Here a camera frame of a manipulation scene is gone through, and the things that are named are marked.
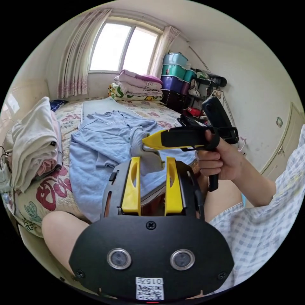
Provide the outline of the person's right hand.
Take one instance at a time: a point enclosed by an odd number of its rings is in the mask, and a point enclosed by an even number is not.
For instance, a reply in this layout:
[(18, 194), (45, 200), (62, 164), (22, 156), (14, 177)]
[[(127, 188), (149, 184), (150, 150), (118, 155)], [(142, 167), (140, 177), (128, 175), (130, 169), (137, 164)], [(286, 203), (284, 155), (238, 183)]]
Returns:
[(220, 138), (212, 151), (197, 151), (198, 165), (204, 176), (219, 175), (220, 180), (234, 182), (241, 174), (243, 156), (238, 150)]

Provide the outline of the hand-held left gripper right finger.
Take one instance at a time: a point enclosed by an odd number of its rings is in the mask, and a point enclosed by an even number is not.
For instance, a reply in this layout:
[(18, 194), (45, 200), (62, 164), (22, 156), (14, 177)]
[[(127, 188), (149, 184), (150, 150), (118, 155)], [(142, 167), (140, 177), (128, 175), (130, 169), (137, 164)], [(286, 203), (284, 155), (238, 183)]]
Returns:
[(166, 158), (166, 213), (181, 213), (184, 208), (181, 192), (181, 171), (178, 165), (174, 157)]

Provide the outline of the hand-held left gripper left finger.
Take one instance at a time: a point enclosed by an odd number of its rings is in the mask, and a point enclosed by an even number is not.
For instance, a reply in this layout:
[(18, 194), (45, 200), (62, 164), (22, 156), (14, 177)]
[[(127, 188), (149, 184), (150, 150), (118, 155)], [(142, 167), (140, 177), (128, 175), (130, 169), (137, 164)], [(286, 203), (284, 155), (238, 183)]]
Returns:
[(140, 157), (133, 157), (130, 161), (121, 209), (124, 213), (141, 212)]

